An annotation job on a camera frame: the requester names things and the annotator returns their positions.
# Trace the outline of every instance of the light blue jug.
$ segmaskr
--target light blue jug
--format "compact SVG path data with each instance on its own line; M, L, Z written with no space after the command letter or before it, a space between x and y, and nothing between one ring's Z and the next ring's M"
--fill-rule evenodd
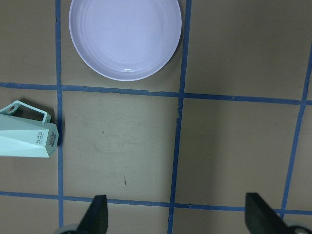
M42 121L12 116L24 106L44 114ZM51 116L15 101L0 110L0 156L49 157L56 149L59 133Z

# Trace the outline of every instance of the plate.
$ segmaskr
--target plate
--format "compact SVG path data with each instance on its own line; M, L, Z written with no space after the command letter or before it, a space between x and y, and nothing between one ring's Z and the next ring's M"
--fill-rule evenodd
M72 0L69 29L83 61L97 73L133 81L170 60L181 35L177 0Z

